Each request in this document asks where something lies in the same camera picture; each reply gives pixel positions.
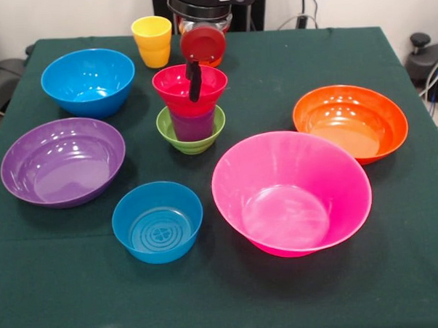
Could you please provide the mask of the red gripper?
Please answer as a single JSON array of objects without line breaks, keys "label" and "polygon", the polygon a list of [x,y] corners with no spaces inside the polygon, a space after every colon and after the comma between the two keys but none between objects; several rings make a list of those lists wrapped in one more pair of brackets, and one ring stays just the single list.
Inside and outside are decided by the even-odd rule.
[{"label": "red gripper", "polygon": [[182,34],[180,49],[186,62],[185,78],[190,82],[189,99],[197,102],[200,98],[201,67],[198,61],[217,60],[225,52],[226,39],[220,30],[196,27]]}]

